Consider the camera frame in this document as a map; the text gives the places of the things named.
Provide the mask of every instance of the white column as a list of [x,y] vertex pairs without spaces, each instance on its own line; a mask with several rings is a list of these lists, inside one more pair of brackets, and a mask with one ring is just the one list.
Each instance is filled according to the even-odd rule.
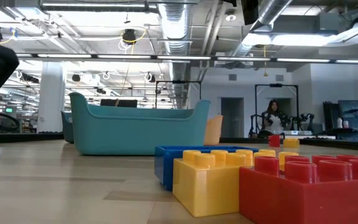
[[62,131],[66,72],[61,62],[44,62],[42,64],[40,103],[37,132]]

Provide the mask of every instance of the bottle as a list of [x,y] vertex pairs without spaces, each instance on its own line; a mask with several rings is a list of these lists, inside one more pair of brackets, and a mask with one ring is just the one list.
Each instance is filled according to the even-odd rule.
[[343,121],[343,128],[349,128],[349,122]]
[[343,127],[342,127],[342,118],[338,118],[338,119],[336,120],[336,122],[337,122],[337,128],[343,128]]

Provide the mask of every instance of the monitor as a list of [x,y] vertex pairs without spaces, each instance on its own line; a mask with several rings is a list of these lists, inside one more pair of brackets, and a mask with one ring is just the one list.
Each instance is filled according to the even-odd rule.
[[342,118],[358,118],[358,100],[338,100],[339,116]]
[[[109,100],[109,99],[102,99],[100,101],[100,106],[116,106],[117,100]],[[137,100],[119,100],[118,105],[119,107],[137,107]]]

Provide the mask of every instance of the woman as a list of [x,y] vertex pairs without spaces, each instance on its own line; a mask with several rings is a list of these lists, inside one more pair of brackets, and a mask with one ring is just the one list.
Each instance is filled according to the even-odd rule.
[[270,100],[268,108],[264,114],[264,125],[268,131],[283,131],[281,124],[282,112],[278,109],[278,103],[276,100]]

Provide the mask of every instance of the wooden floor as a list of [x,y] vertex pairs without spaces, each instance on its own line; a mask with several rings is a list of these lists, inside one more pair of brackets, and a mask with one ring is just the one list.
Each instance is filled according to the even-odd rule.
[[[266,145],[253,145],[259,149]],[[358,151],[301,146],[301,155]],[[153,157],[89,157],[72,144],[0,144],[0,224],[252,223],[240,214],[193,218],[154,176]]]

